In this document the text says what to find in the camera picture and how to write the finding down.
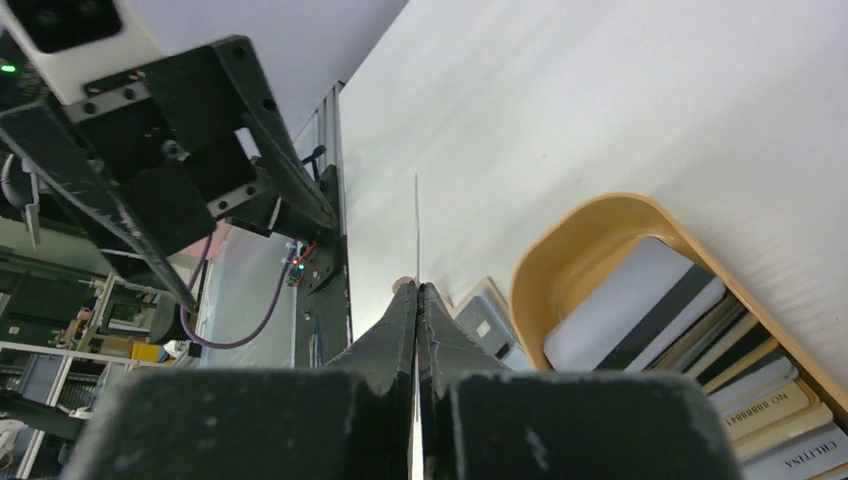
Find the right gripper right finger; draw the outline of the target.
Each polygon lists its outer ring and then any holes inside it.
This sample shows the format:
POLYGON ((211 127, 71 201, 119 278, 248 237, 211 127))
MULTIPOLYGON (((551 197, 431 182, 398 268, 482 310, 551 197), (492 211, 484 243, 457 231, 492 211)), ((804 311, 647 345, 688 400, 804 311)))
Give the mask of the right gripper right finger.
POLYGON ((720 418, 678 374, 515 371, 418 290, 428 479, 738 479, 720 418))

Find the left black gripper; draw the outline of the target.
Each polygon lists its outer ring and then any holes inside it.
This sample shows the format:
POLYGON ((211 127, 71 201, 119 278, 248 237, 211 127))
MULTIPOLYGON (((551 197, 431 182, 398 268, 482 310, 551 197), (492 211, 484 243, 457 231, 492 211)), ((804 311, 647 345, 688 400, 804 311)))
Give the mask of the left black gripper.
POLYGON ((198 239, 215 221, 253 233, 332 230, 337 216, 307 174, 246 36, 86 84, 66 109, 42 99, 1 114, 1 136, 81 212, 122 279, 191 290, 155 239, 198 239))

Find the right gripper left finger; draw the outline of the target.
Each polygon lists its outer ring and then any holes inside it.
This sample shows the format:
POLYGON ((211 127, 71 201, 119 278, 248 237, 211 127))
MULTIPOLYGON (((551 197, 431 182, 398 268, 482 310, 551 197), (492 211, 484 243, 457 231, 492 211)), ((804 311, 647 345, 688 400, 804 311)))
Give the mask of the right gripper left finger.
POLYGON ((320 368, 156 369, 99 401, 66 479, 407 479, 418 288, 320 368))

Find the thin white card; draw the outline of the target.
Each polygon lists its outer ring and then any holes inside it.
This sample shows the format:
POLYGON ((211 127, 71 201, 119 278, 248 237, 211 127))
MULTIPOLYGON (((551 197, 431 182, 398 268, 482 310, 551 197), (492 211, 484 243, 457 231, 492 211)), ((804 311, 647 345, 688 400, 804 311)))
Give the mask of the thin white card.
MULTIPOLYGON (((420 226, 420 200, 419 200, 419 175, 414 174, 414 228, 415 228, 415 270, 414 284, 416 289, 420 288, 420 270, 421 270, 421 226, 420 226)), ((420 407, 420 370, 419 370, 419 354, 418 345, 415 344, 414 355, 414 417, 412 426, 412 479, 425 479, 425 461, 423 456, 423 437, 422 437, 422 420, 420 407)))

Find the wooden card tray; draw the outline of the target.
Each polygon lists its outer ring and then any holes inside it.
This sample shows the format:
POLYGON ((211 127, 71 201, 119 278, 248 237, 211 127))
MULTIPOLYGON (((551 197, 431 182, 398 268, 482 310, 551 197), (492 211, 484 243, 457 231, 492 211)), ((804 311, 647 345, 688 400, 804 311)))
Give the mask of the wooden card tray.
POLYGON ((428 339, 427 332, 432 329, 436 334, 440 330, 447 331, 448 336, 457 336, 458 331, 473 341, 478 349, 484 351, 493 361, 497 361, 505 369, 531 370, 532 365, 528 356, 519 345, 514 330, 506 318, 506 304, 494 283, 489 278, 481 280, 457 306, 445 296, 440 296, 441 303, 426 302, 427 312, 424 314, 424 327, 418 334, 420 351, 416 354, 416 374, 423 373, 429 357, 422 357, 426 351, 424 342, 428 339))

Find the tan oval card holder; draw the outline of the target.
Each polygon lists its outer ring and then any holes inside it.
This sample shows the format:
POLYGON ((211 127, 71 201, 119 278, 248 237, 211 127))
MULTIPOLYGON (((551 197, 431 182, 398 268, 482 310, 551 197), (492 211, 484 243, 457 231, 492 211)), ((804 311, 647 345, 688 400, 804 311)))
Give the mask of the tan oval card holder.
POLYGON ((825 377, 810 356, 800 350, 798 343, 700 241, 658 203, 637 194, 610 194, 581 205, 544 235, 520 261, 511 293, 512 324, 536 369, 598 372, 554 369, 544 354, 544 339, 561 317, 612 269, 615 261, 647 237, 661 240, 722 279, 806 369, 835 406, 838 420, 847 429, 845 391, 825 377))

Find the cards in holder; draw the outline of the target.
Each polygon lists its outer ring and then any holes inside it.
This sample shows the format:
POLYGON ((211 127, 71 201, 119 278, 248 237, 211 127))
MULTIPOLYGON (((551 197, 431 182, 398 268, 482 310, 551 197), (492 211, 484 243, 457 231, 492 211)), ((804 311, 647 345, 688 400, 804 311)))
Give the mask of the cards in holder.
POLYGON ((558 371, 695 381, 748 479, 843 479, 847 429, 806 369, 712 271, 640 240, 546 335, 558 371))

